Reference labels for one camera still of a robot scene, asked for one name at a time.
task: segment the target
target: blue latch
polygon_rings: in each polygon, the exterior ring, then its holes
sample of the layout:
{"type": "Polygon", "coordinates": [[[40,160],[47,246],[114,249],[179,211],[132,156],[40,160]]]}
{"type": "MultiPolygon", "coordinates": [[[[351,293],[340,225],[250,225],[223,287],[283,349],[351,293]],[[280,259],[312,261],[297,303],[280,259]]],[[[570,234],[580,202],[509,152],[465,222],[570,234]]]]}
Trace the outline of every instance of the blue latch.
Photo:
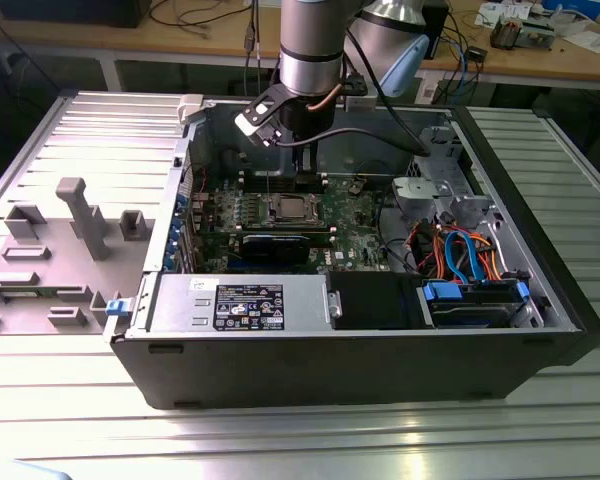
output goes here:
{"type": "Polygon", "coordinates": [[[424,288],[424,298],[427,301],[438,300],[462,300],[460,285],[453,282],[429,282],[424,288]]]}
{"type": "Polygon", "coordinates": [[[117,300],[109,300],[105,307],[107,315],[116,315],[118,317],[128,317],[133,311],[133,297],[118,298],[117,300]]]}
{"type": "Polygon", "coordinates": [[[531,293],[529,293],[529,287],[527,287],[526,283],[518,282],[516,283],[516,288],[518,289],[518,293],[523,300],[527,300],[531,296],[531,293]]]}

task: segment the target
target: floor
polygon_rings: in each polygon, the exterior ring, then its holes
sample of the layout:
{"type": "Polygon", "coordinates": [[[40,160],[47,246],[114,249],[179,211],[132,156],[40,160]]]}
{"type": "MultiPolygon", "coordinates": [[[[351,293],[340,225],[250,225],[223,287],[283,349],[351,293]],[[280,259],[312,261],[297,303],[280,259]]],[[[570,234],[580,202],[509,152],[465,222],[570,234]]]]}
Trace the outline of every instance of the floor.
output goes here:
{"type": "MultiPolygon", "coordinates": [[[[105,90],[98,64],[89,59],[36,57],[35,61],[61,89],[105,90]]],[[[0,74],[0,175],[34,130],[55,98],[55,91],[24,56],[13,55],[12,74],[0,74]]],[[[165,63],[122,62],[123,78],[130,91],[196,92],[209,95],[241,95],[242,69],[236,67],[184,66],[165,63]]],[[[255,81],[249,85],[255,92],[255,81]]],[[[399,100],[415,98],[417,82],[399,100]]],[[[472,105],[542,108],[547,110],[572,140],[580,145],[588,125],[599,112],[597,92],[481,85],[472,105]]],[[[466,104],[469,96],[457,100],[466,104]]],[[[600,140],[588,157],[600,171],[600,140]]]]}

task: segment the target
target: metal bracket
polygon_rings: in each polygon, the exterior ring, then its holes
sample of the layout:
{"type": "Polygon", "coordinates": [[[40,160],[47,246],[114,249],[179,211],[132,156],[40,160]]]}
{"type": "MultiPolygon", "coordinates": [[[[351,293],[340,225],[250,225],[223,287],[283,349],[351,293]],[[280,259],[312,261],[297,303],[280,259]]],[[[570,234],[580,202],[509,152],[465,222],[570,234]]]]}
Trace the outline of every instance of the metal bracket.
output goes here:
{"type": "Polygon", "coordinates": [[[337,290],[327,295],[327,307],[329,308],[329,316],[333,319],[342,316],[342,304],[340,303],[340,292],[337,290]]]}
{"type": "Polygon", "coordinates": [[[454,197],[449,209],[458,223],[465,228],[474,229],[484,220],[493,200],[489,197],[454,197]]]}

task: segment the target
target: wire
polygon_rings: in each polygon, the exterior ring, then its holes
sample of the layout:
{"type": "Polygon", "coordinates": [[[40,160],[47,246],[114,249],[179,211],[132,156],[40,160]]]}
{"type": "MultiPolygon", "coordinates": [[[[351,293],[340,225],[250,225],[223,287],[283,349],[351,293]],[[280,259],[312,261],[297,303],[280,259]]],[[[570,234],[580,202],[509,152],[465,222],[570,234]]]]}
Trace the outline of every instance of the wire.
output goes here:
{"type": "Polygon", "coordinates": [[[371,82],[373,83],[373,86],[378,91],[378,96],[380,97],[380,100],[382,100],[382,103],[384,104],[384,106],[387,108],[387,111],[391,114],[393,119],[398,123],[398,125],[400,125],[400,127],[409,136],[410,140],[417,145],[416,148],[412,148],[412,149],[406,150],[406,151],[411,151],[414,154],[418,155],[419,157],[428,157],[429,155],[431,155],[429,148],[422,142],[422,140],[420,140],[416,136],[415,133],[413,133],[413,131],[409,128],[409,126],[406,123],[404,123],[402,118],[400,118],[400,116],[396,113],[396,111],[393,109],[393,107],[389,103],[389,99],[382,91],[380,82],[378,82],[376,74],[373,72],[373,68],[371,67],[371,64],[369,63],[369,59],[364,54],[364,50],[362,50],[362,47],[358,43],[358,40],[356,40],[356,37],[353,36],[353,33],[351,33],[351,30],[349,28],[347,28],[347,37],[349,37],[349,40],[351,41],[351,43],[353,44],[355,49],[358,51],[358,55],[360,55],[360,59],[362,60],[362,63],[364,63],[364,66],[367,69],[367,72],[369,73],[371,82]]]}
{"type": "MultiPolygon", "coordinates": [[[[217,8],[222,2],[220,0],[217,0],[216,3],[210,7],[204,7],[204,8],[192,8],[190,10],[187,10],[185,12],[182,13],[178,13],[178,2],[177,0],[172,0],[172,7],[173,7],[173,16],[175,17],[176,21],[178,23],[187,23],[184,20],[184,17],[186,15],[190,15],[191,13],[196,13],[196,12],[207,12],[209,10],[214,10],[215,8],[217,8]]],[[[183,32],[187,32],[190,33],[192,35],[198,35],[199,37],[201,37],[204,40],[208,40],[209,38],[211,38],[208,34],[204,33],[204,32],[199,32],[197,30],[188,30],[188,28],[191,27],[187,27],[185,25],[178,25],[178,28],[180,28],[180,30],[182,30],[183,32]]],[[[197,25],[193,28],[198,28],[198,29],[206,29],[208,28],[206,25],[197,25]]]]}
{"type": "Polygon", "coordinates": [[[249,71],[249,60],[251,60],[251,53],[247,53],[247,58],[244,62],[244,69],[242,71],[242,88],[244,88],[245,97],[249,96],[249,93],[247,92],[247,72],[249,71]]]}
{"type": "Polygon", "coordinates": [[[262,66],[260,57],[260,0],[252,0],[256,9],[256,58],[258,59],[258,96],[260,96],[262,86],[260,85],[260,67],[262,66]]]}
{"type": "Polygon", "coordinates": [[[273,87],[273,85],[276,83],[276,73],[278,73],[279,69],[280,69],[280,55],[278,55],[278,59],[276,60],[276,66],[273,67],[273,72],[271,72],[271,78],[269,79],[270,87],[273,87]]]}
{"type": "Polygon", "coordinates": [[[449,269],[456,274],[456,276],[462,280],[465,284],[468,283],[467,277],[465,277],[462,272],[460,270],[458,270],[456,268],[456,266],[453,263],[453,256],[452,256],[452,252],[451,252],[451,245],[453,243],[453,239],[456,236],[460,236],[464,239],[465,243],[467,244],[467,249],[469,252],[469,264],[471,265],[471,271],[473,273],[473,277],[480,281],[484,279],[484,272],[480,269],[480,265],[478,263],[478,259],[477,259],[477,254],[476,254],[476,248],[475,245],[473,244],[473,242],[471,241],[472,238],[470,235],[468,235],[465,232],[461,232],[461,231],[453,231],[451,232],[449,235],[447,235],[447,238],[444,242],[444,258],[447,262],[447,265],[449,266],[449,269]]]}
{"type": "MultiPolygon", "coordinates": [[[[149,10],[149,18],[151,18],[151,20],[153,20],[156,23],[159,23],[160,25],[165,25],[167,27],[196,27],[196,26],[199,26],[199,25],[205,25],[207,23],[215,22],[216,20],[220,20],[222,18],[229,17],[231,15],[237,15],[239,13],[246,12],[247,10],[251,10],[251,5],[249,5],[248,7],[241,8],[239,10],[233,10],[233,11],[227,12],[227,13],[223,13],[222,15],[218,15],[216,17],[208,18],[206,20],[200,20],[200,21],[197,21],[197,22],[185,22],[185,21],[182,21],[182,22],[179,22],[179,23],[170,23],[170,22],[165,22],[164,20],[160,20],[159,18],[157,18],[155,16],[155,11],[158,9],[158,7],[164,5],[168,1],[170,1],[170,0],[160,0],[158,3],[156,3],[149,10]]],[[[193,13],[194,11],[197,11],[197,10],[198,9],[188,10],[187,12],[182,13],[181,16],[187,15],[188,13],[193,13]]]]}
{"type": "Polygon", "coordinates": [[[315,105],[309,105],[307,107],[307,111],[317,112],[319,110],[322,110],[338,97],[338,94],[343,88],[344,87],[341,83],[337,84],[335,87],[333,87],[333,90],[331,90],[329,94],[326,97],[324,97],[320,102],[316,103],[315,105]]]}
{"type": "Polygon", "coordinates": [[[379,158],[370,158],[368,160],[363,160],[362,162],[360,162],[358,164],[358,166],[353,171],[353,173],[356,174],[356,175],[362,173],[360,171],[360,170],[362,170],[362,167],[364,167],[365,165],[367,165],[369,163],[377,163],[378,165],[382,165],[385,168],[385,170],[387,171],[387,173],[389,173],[390,175],[393,175],[393,176],[396,175],[396,173],[393,170],[393,168],[391,168],[387,162],[385,162],[384,160],[380,160],[379,158]]]}
{"type": "Polygon", "coordinates": [[[389,243],[385,242],[384,237],[382,236],[382,230],[380,229],[380,217],[382,216],[382,209],[384,208],[384,201],[387,198],[387,195],[389,194],[390,190],[391,190],[391,185],[389,185],[389,188],[387,188],[385,193],[380,198],[380,206],[378,207],[378,213],[377,213],[377,218],[376,218],[376,228],[378,230],[378,238],[380,239],[380,243],[384,246],[384,248],[387,249],[387,253],[389,255],[391,255],[392,257],[394,257],[396,260],[398,260],[400,262],[400,264],[404,267],[405,270],[415,272],[413,270],[413,268],[411,268],[411,265],[409,265],[403,258],[400,258],[400,255],[398,255],[396,252],[394,252],[393,250],[391,250],[389,248],[389,243]]]}
{"type": "Polygon", "coordinates": [[[482,255],[478,255],[478,260],[480,260],[480,263],[484,267],[484,271],[487,272],[487,279],[493,280],[493,277],[491,275],[491,270],[489,269],[489,264],[487,263],[487,261],[484,259],[484,257],[482,255]]]}
{"type": "Polygon", "coordinates": [[[200,193],[204,192],[207,186],[207,167],[202,167],[202,186],[200,187],[200,193]]]}
{"type": "MultiPolygon", "coordinates": [[[[440,40],[443,40],[443,41],[448,42],[449,44],[453,45],[456,48],[456,50],[458,51],[458,55],[460,56],[460,62],[462,64],[462,75],[460,76],[460,85],[455,90],[455,91],[457,91],[462,88],[462,86],[464,85],[464,81],[467,77],[467,59],[465,58],[464,52],[462,51],[462,46],[459,43],[457,43],[453,40],[450,40],[448,38],[445,38],[445,37],[440,37],[440,40]]],[[[456,97],[454,95],[453,99],[451,100],[451,103],[455,103],[455,100],[456,100],[456,97]]]]}
{"type": "Polygon", "coordinates": [[[493,265],[493,273],[498,280],[502,280],[500,273],[498,272],[498,267],[496,265],[496,252],[491,250],[491,264],[493,265]]]}
{"type": "Polygon", "coordinates": [[[33,58],[31,58],[31,55],[29,55],[20,46],[20,44],[18,42],[16,42],[13,39],[13,37],[11,37],[11,35],[9,35],[4,28],[2,28],[2,25],[0,25],[0,32],[2,33],[2,35],[4,35],[4,37],[7,40],[9,40],[9,42],[11,42],[11,44],[14,47],[16,47],[18,50],[20,50],[20,53],[22,53],[25,57],[27,57],[29,59],[29,61],[31,62],[31,65],[33,65],[34,67],[36,67],[36,70],[38,70],[40,72],[40,74],[49,82],[49,84],[53,86],[53,88],[56,90],[56,92],[59,92],[60,91],[60,87],[58,87],[58,85],[56,84],[56,82],[54,82],[53,80],[51,80],[51,77],[49,77],[49,75],[47,75],[47,73],[40,67],[40,65],[38,65],[33,58]]]}
{"type": "Polygon", "coordinates": [[[304,145],[309,145],[313,142],[318,142],[320,140],[324,140],[326,138],[335,137],[336,135],[342,135],[344,133],[359,133],[361,135],[367,135],[368,137],[373,137],[381,142],[384,142],[392,147],[397,148],[398,150],[404,150],[405,152],[413,153],[411,147],[407,145],[403,145],[401,143],[396,142],[392,138],[389,138],[385,135],[370,132],[369,130],[364,130],[362,128],[336,128],[334,130],[328,130],[326,132],[319,133],[311,138],[307,138],[306,140],[299,140],[297,142],[279,142],[277,140],[273,140],[273,144],[278,147],[283,148],[294,148],[294,147],[302,147],[304,145]]]}

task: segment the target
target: computer case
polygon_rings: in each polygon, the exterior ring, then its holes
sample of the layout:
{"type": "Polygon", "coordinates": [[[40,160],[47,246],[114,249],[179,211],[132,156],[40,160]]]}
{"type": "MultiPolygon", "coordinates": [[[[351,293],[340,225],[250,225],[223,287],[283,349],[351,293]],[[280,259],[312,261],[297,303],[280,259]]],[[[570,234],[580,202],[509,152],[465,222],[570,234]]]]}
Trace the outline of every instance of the computer case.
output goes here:
{"type": "Polygon", "coordinates": [[[151,0],[0,0],[0,11],[7,20],[135,28],[150,5],[151,0]]]}

